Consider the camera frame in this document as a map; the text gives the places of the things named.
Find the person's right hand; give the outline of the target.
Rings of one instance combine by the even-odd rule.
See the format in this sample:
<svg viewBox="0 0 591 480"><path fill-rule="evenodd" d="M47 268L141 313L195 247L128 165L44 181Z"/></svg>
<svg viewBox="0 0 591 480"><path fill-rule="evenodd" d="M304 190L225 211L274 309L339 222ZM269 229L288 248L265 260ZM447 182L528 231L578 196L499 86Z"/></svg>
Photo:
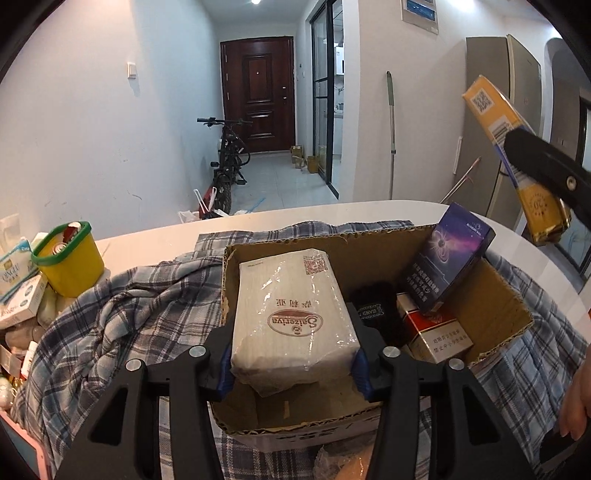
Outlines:
<svg viewBox="0 0 591 480"><path fill-rule="evenodd" d="M559 432L575 441L584 434L591 414L591 346L567 389L559 414Z"/></svg>

